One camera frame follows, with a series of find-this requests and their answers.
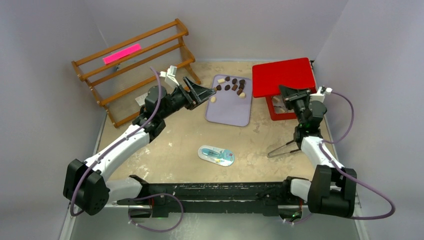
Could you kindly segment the red box lid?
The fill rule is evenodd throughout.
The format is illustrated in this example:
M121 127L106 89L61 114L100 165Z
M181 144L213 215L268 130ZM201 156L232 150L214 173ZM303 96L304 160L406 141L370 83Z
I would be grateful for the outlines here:
M280 94L279 86L316 91L316 82L307 57L256 64L252 67L252 96Z

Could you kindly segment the metal tongs with black tips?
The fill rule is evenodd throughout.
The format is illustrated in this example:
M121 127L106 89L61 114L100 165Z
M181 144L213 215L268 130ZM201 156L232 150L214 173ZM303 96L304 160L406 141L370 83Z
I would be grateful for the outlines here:
M300 151L297 143L294 140L286 142L285 144L269 151L266 154L267 158L278 158L285 155L294 154Z

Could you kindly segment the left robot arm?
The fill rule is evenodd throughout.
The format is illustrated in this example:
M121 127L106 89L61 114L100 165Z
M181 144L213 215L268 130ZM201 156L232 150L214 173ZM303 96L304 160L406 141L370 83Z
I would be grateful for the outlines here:
M178 84L171 93L160 84L151 87L138 116L119 138L84 161L74 159L69 163L63 196L70 201L71 216L77 217L82 213L93 216L111 201L112 196L119 200L130 198L138 205L148 201L148 189L133 177L116 190L107 185L107 181L131 155L161 134L166 127L165 118L182 108L193 110L217 92L187 77L183 81L188 88Z

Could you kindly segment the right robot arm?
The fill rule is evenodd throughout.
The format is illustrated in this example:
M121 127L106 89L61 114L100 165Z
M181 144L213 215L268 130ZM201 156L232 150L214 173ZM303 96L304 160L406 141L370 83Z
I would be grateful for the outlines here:
M293 142L315 167L312 180L292 178L290 184L281 189L280 196L288 204L301 198L314 214L350 218L355 207L356 182L345 174L356 178L352 168L345 168L329 152L323 142L321 122L327 113L324 105L331 89L320 87L318 92L310 89L295 89L279 85L285 107L292 110L298 120Z

